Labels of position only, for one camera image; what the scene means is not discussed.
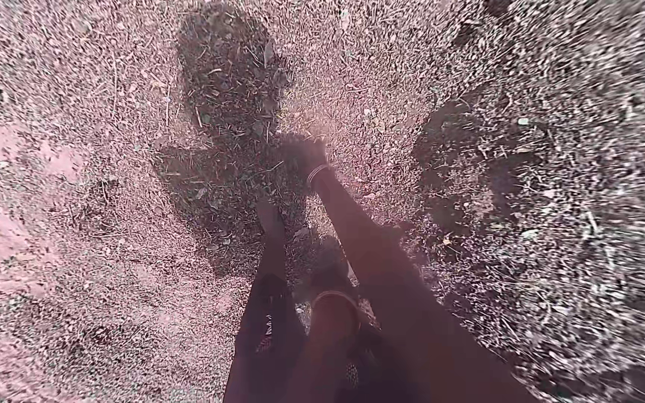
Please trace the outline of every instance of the dry grass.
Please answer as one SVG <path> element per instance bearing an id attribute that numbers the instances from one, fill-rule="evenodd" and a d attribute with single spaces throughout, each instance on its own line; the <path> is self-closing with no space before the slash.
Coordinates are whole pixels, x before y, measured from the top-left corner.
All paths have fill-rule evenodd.
<path id="1" fill-rule="evenodd" d="M 0 4 L 0 125 L 0 399 L 220 397 L 256 197 L 293 282 L 334 234 L 322 135 L 530 389 L 645 402 L 645 1 Z"/>

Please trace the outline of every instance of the leg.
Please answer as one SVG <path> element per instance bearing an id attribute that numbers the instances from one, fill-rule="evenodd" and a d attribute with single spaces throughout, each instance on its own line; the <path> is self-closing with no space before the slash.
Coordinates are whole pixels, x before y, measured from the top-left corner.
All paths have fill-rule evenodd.
<path id="1" fill-rule="evenodd" d="M 224 401 L 274 400 L 305 338 L 285 282 L 284 225 L 268 201 L 257 206 L 263 253 L 250 290 Z"/>

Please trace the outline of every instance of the bracelet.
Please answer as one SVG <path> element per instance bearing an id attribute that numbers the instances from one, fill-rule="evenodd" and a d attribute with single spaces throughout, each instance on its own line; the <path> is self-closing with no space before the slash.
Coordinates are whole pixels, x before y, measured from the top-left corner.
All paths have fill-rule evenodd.
<path id="1" fill-rule="evenodd" d="M 310 171 L 310 175 L 308 175 L 308 186 L 312 187 L 312 179 L 315 178 L 315 175 L 317 175 L 320 171 L 324 169 L 329 169 L 330 165 L 328 163 L 324 163 L 322 165 L 319 165 L 317 168 L 313 169 Z"/>
<path id="2" fill-rule="evenodd" d="M 362 327 L 362 319 L 360 318 L 360 310 L 358 308 L 358 303 L 355 302 L 355 300 L 352 297 L 350 297 L 349 295 L 345 294 L 342 291 L 337 291 L 337 290 L 322 291 L 310 303 L 310 312 L 311 312 L 311 314 L 312 314 L 312 311 L 314 311 L 314 309 L 315 309 L 315 305 L 318 304 L 318 301 L 320 301 L 321 299 L 323 299 L 325 297 L 330 297 L 330 296 L 342 297 L 350 304 L 350 307 L 352 307 L 353 311 L 354 311 L 355 320 L 357 321 L 357 325 L 356 325 L 357 329 L 355 329 L 355 331 L 360 331 L 360 328 Z"/>

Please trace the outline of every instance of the foot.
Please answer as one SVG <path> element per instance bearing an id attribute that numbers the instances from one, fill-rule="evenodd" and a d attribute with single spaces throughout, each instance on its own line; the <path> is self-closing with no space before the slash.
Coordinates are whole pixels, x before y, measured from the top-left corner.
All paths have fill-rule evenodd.
<path id="1" fill-rule="evenodd" d="M 285 239 L 285 225 L 282 222 L 278 208 L 267 199 L 260 199 L 255 209 L 265 235 L 273 240 L 283 242 Z"/>

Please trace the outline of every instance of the wrist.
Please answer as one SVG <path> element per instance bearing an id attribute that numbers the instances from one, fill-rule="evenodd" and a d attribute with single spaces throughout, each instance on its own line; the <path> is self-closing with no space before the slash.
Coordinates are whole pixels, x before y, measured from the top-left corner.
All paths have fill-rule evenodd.
<path id="1" fill-rule="evenodd" d="M 318 172 L 310 181 L 309 185 L 310 188 L 312 188 L 315 193 L 320 193 L 320 187 L 325 183 L 330 180 L 335 180 L 335 172 L 333 172 L 333 168 L 328 166 L 326 169 L 321 170 Z"/>

